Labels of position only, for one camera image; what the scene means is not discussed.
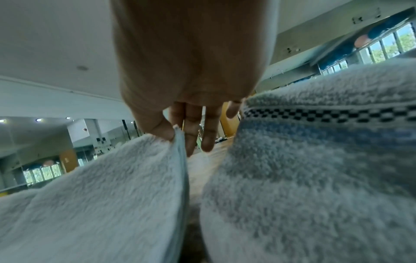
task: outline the towel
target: towel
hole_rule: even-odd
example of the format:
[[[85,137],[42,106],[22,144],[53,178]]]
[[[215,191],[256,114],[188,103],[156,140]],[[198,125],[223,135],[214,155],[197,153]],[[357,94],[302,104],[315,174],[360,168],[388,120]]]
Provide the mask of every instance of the towel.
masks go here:
[[[137,138],[42,189],[0,198],[0,261],[177,262],[188,213],[185,143]]]
[[[250,98],[205,185],[212,263],[416,262],[416,59]]]

